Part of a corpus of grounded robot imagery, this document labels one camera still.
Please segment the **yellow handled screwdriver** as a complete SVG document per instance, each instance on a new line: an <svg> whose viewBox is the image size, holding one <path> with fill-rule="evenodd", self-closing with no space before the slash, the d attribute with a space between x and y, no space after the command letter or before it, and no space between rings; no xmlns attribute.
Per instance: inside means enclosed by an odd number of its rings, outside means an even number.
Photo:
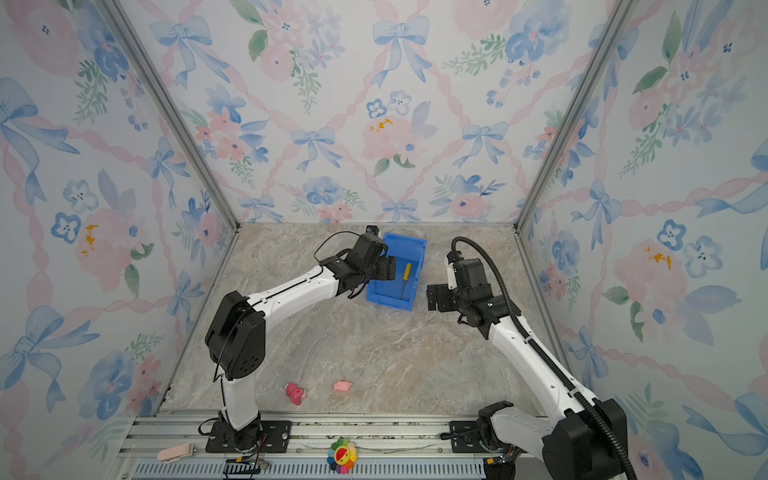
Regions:
<svg viewBox="0 0 768 480"><path fill-rule="evenodd" d="M405 266L404 271L403 271L402 285L401 285L400 293L399 293L399 296L398 296L399 300L403 300L405 289L406 289L406 287L408 285L408 282L409 282L409 279L410 279L411 271L412 271L412 264L410 262L406 263L406 266Z"/></svg>

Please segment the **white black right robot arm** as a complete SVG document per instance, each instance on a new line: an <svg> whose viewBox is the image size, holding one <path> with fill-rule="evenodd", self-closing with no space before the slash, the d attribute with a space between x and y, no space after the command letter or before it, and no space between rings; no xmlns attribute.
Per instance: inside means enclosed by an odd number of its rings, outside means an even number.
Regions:
<svg viewBox="0 0 768 480"><path fill-rule="evenodd" d="M624 410L614 400L599 399L566 371L508 292L494 294L486 274L497 271L494 264L449 254L448 281L428 286L428 308L456 312L459 323L477 329L517 369L544 414L532 416L499 401L479 410L471 434L495 453L491 462L497 466L527 453L554 479L635 478Z"/></svg>

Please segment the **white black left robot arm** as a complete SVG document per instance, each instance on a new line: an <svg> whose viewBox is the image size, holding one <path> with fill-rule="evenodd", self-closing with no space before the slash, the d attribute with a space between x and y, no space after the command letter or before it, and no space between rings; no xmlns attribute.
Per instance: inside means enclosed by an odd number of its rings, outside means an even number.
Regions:
<svg viewBox="0 0 768 480"><path fill-rule="evenodd" d="M222 406L206 450L210 453L251 454L268 437L254 393L254 373L266 358L269 331L296 313L339 296L353 299L372 281L392 281L396 259L375 225L354 234L353 247L325 259L317 258L307 273L277 287L243 295L224 296L205 335L215 364Z"/></svg>

